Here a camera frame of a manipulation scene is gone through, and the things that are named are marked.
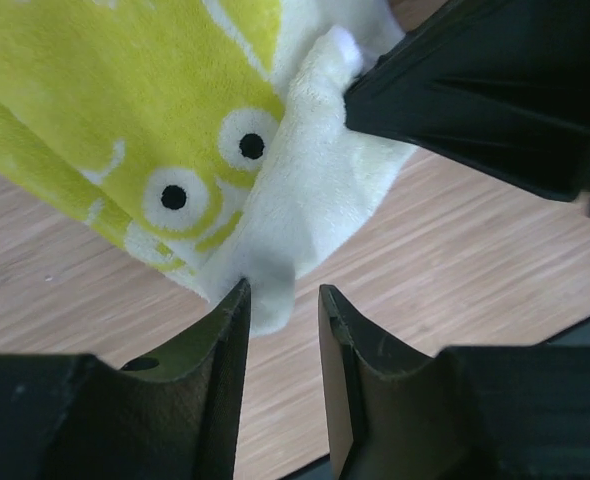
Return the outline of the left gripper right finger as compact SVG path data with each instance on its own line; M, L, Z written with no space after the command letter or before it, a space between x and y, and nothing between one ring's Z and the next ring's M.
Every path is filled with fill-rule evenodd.
M427 356L319 291L337 479L590 479L590 345Z

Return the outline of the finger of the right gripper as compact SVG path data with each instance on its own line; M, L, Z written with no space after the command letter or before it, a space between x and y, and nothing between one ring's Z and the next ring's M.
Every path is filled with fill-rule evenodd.
M345 104L353 131L548 200L590 196L590 0L448 1Z

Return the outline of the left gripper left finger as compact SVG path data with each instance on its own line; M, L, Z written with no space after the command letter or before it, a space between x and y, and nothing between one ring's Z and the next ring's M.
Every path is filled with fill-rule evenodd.
M121 368L91 354L0 354L0 479L230 479L251 295Z

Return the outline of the green yellow patterned towel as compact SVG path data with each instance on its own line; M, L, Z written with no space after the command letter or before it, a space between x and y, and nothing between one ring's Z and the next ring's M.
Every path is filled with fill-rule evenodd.
M345 125L404 35L387 1L0 1L0 174L277 332L414 154Z

